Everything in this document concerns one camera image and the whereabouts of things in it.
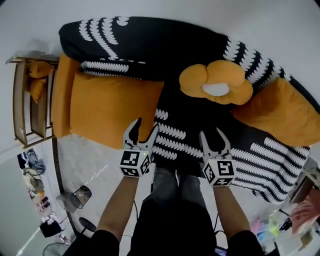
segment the person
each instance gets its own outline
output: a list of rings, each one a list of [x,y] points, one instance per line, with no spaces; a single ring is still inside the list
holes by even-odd
[[[216,234],[199,178],[179,174],[177,177],[178,180],[174,170],[155,169],[153,191],[142,202],[128,256],[218,255]],[[138,182],[138,178],[123,177],[90,239],[89,255],[119,255],[119,244],[133,209]],[[231,190],[213,187],[213,192],[228,241],[226,255],[265,255]]]

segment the white floor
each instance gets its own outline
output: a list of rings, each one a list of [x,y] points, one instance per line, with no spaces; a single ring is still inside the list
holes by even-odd
[[[86,138],[72,134],[58,139],[58,154],[63,186],[69,192],[74,192],[81,185],[85,184],[92,191],[92,197],[83,207],[72,214],[76,228],[81,231],[79,217],[85,217],[95,225],[98,224],[100,216],[110,199],[112,193],[119,184],[122,174],[118,170],[119,154],[118,151],[110,147],[98,144]],[[135,201],[138,211],[140,211],[142,201],[150,193],[151,181],[154,169],[150,170],[138,184]],[[244,210],[249,221],[254,221],[257,217],[264,216],[279,208],[255,197],[251,191],[233,186],[231,188],[236,199]],[[217,216],[215,198],[213,190],[204,179],[201,179],[201,191],[214,223]],[[124,231],[124,237],[120,244],[120,255],[127,255],[130,250],[130,242],[136,225],[136,212],[133,208],[130,220]],[[217,230],[221,230],[218,221]],[[227,240],[222,233],[217,235],[217,244],[227,247]]]

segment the fan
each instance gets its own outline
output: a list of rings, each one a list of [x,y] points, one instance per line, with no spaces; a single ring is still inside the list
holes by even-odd
[[[63,256],[69,245],[62,242],[54,242],[44,248],[42,256]]]

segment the jeans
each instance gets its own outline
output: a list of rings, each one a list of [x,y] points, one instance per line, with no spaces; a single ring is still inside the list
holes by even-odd
[[[144,202],[153,199],[161,207],[174,206],[179,200],[189,201],[204,208],[206,203],[200,190],[200,180],[192,175],[179,175],[166,168],[156,168],[153,177],[153,191]]]

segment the human arm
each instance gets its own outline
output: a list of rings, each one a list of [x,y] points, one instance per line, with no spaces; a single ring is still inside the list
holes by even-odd
[[[216,208],[222,228],[229,240],[241,231],[249,231],[248,219],[229,187],[213,187]]]
[[[131,215],[138,182],[138,178],[122,178],[102,213],[97,230],[108,231],[121,241]]]

